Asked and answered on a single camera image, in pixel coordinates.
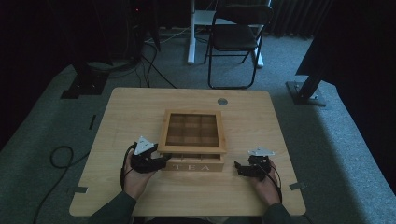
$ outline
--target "hand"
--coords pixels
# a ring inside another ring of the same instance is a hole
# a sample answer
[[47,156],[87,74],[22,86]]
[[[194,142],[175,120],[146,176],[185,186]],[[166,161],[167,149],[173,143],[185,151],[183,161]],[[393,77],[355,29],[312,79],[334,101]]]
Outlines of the hand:
[[[275,169],[272,168],[271,172],[269,173],[269,176],[271,176],[276,184],[277,184],[277,179],[275,177]],[[260,199],[268,204],[268,206],[271,206],[274,203],[280,203],[279,195],[277,194],[277,186],[271,181],[270,178],[265,177],[263,181],[260,181],[256,177],[251,177],[250,178],[250,183],[252,184],[253,188],[256,190],[257,194],[259,195]]]
[[155,172],[140,174],[135,170],[132,170],[131,167],[131,158],[134,154],[134,150],[131,150],[128,154],[128,157],[124,166],[124,173],[127,174],[124,178],[124,191],[137,200],[140,195],[145,191],[146,185],[149,182],[149,179],[155,174]]

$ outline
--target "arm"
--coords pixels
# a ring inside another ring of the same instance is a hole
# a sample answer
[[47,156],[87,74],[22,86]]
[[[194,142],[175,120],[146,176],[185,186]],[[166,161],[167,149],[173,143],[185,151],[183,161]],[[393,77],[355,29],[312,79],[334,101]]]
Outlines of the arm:
[[131,167],[133,150],[128,154],[125,162],[124,188],[113,200],[95,212],[88,223],[128,223],[134,211],[136,201],[143,194],[149,179],[155,174],[139,174]]
[[[271,165],[274,167],[268,174],[271,176],[275,182],[275,165],[272,161]],[[259,198],[266,204],[268,204],[268,209],[262,217],[264,223],[268,224],[290,224],[292,223],[291,216],[283,204],[280,202],[279,195],[276,191],[276,186],[268,178],[264,178],[260,181],[258,178],[250,178],[250,182],[253,188],[256,190]]]

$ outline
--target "wooden table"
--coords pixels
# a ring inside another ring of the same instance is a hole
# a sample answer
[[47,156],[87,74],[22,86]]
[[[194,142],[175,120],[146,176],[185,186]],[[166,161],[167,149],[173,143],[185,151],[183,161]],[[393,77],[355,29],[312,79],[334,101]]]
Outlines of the wooden table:
[[[219,105],[218,99],[227,100]],[[222,172],[159,171],[148,182],[134,216],[260,216],[266,209],[234,161],[248,164],[248,150],[265,147],[276,154],[283,204],[292,215],[305,212],[271,98],[266,91],[218,91],[116,88],[92,145],[75,193],[72,216],[90,216],[120,191],[120,168],[126,149],[143,135],[160,139],[165,109],[220,110],[227,154]]]

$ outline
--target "gray carpet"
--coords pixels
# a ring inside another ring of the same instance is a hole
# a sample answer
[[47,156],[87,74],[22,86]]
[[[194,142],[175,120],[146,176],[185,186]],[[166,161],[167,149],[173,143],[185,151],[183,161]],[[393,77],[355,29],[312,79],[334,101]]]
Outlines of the gray carpet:
[[[264,68],[258,70],[251,90],[269,91],[284,134],[291,161],[302,190],[306,215],[315,224],[395,223],[396,198],[377,168],[352,118],[348,115],[333,85],[322,82],[319,90],[327,106],[295,105],[285,82],[305,81],[295,72],[311,40],[299,37],[264,39]],[[178,88],[208,89],[207,64],[202,64],[205,43],[197,42],[196,63],[187,65],[189,40],[184,37],[162,42],[154,65]],[[154,51],[145,46],[151,60]],[[248,81],[252,66],[235,63],[226,68],[218,59],[218,70],[225,84]],[[107,68],[99,63],[94,66]],[[77,100],[60,99],[74,79],[69,66],[55,77],[35,104],[34,109],[0,153],[0,223],[32,223],[35,211],[64,169],[50,164],[50,153],[59,146],[74,149],[74,161],[91,149],[111,91],[116,87],[146,87],[143,74],[149,64],[110,75],[102,95],[82,95]],[[153,68],[151,88],[172,88]],[[70,158],[62,149],[54,162],[65,165]],[[72,166],[44,202],[37,223],[84,223],[84,217],[71,217],[68,208],[86,160]],[[294,217],[295,223],[309,223],[307,217]],[[235,217],[230,223],[246,223]]]

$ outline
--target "black folding chair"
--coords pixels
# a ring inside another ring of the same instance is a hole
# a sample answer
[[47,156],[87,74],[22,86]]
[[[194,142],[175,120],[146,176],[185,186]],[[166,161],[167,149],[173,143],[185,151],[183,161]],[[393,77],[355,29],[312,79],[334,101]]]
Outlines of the black folding chair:
[[[273,17],[273,10],[267,5],[228,5],[218,7],[213,17],[209,40],[206,48],[205,61],[209,57],[209,71],[207,83],[212,89],[247,89],[256,76],[256,68],[262,48],[263,31]],[[230,21],[232,24],[218,23],[219,19]],[[218,51],[245,51],[246,54],[213,54],[213,48]],[[253,75],[246,86],[213,86],[211,83],[212,58],[214,56],[244,56],[245,61],[249,53],[257,55],[254,60]]]

